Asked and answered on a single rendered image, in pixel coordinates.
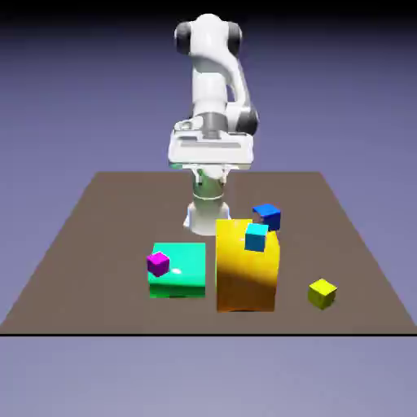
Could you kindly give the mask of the large green box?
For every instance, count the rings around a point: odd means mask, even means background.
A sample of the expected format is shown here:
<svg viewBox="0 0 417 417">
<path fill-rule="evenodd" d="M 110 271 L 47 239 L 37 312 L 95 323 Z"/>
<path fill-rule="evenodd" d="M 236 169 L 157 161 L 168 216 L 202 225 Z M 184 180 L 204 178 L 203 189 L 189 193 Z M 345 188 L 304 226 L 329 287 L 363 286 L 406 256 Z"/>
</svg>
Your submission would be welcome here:
<svg viewBox="0 0 417 417">
<path fill-rule="evenodd" d="M 160 277 L 147 272 L 150 298 L 205 297 L 205 243 L 155 243 L 154 252 L 169 257 L 170 269 Z"/>
</svg>

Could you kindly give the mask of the small blue cube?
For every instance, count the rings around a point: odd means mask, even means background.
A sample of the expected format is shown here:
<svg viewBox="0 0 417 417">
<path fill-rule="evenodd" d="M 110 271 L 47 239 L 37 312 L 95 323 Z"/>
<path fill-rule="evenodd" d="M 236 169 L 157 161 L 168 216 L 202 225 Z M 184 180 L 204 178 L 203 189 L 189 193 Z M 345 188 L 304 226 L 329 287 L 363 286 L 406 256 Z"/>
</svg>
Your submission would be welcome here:
<svg viewBox="0 0 417 417">
<path fill-rule="evenodd" d="M 281 228 L 281 210 L 273 204 L 259 204 L 252 208 L 257 222 L 268 226 L 268 231 L 278 231 Z"/>
</svg>

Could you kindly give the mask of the large orange box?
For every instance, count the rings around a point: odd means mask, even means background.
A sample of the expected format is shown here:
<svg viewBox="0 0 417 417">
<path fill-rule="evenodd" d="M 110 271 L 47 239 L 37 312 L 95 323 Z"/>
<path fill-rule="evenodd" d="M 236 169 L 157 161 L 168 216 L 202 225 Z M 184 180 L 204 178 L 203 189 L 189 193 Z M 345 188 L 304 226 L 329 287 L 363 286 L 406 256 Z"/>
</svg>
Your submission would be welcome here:
<svg viewBox="0 0 417 417">
<path fill-rule="evenodd" d="M 219 312 L 274 310 L 279 239 L 274 231 L 268 231 L 263 252 L 245 250 L 245 231 L 251 222 L 250 219 L 217 221 L 216 293 Z"/>
</svg>

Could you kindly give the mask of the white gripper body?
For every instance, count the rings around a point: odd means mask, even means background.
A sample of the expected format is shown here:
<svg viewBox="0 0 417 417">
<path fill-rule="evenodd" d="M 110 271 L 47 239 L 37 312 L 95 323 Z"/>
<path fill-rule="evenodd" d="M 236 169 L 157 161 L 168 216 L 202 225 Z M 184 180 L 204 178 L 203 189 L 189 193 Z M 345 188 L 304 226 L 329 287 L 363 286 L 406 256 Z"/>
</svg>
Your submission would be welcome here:
<svg viewBox="0 0 417 417">
<path fill-rule="evenodd" d="M 249 134 L 220 132 L 220 138 L 203 138 L 199 130 L 173 131 L 168 160 L 175 169 L 220 165 L 249 169 L 253 163 L 253 137 Z"/>
</svg>

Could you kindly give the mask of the small magenta cube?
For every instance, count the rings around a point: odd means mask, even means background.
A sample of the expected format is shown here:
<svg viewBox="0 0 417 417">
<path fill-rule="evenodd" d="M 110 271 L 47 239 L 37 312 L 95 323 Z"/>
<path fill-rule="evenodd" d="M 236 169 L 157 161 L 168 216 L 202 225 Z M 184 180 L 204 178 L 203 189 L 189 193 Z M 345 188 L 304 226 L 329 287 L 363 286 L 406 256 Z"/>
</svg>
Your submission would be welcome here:
<svg viewBox="0 0 417 417">
<path fill-rule="evenodd" d="M 154 252 L 147 256 L 147 271 L 155 277 L 167 274 L 170 269 L 170 259 L 162 252 Z"/>
</svg>

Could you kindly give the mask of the small yellow cube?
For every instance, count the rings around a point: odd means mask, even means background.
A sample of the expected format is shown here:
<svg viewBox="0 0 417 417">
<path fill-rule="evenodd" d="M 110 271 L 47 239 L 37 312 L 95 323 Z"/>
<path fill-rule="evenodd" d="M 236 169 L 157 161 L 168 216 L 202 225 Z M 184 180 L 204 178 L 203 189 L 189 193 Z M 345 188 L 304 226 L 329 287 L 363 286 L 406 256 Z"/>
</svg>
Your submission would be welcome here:
<svg viewBox="0 0 417 417">
<path fill-rule="evenodd" d="M 308 288 L 308 301 L 320 308 L 326 309 L 336 298 L 337 286 L 326 281 L 326 279 L 318 279 L 311 283 Z"/>
</svg>

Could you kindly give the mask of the small cyan cube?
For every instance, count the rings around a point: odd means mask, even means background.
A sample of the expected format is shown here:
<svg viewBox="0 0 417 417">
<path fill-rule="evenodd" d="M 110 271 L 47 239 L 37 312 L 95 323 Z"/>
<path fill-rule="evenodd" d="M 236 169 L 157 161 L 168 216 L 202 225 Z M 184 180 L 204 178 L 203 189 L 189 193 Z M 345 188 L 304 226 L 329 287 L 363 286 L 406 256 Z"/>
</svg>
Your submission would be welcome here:
<svg viewBox="0 0 417 417">
<path fill-rule="evenodd" d="M 260 223 L 248 223 L 244 237 L 244 249 L 263 252 L 266 247 L 266 236 L 269 227 Z"/>
</svg>

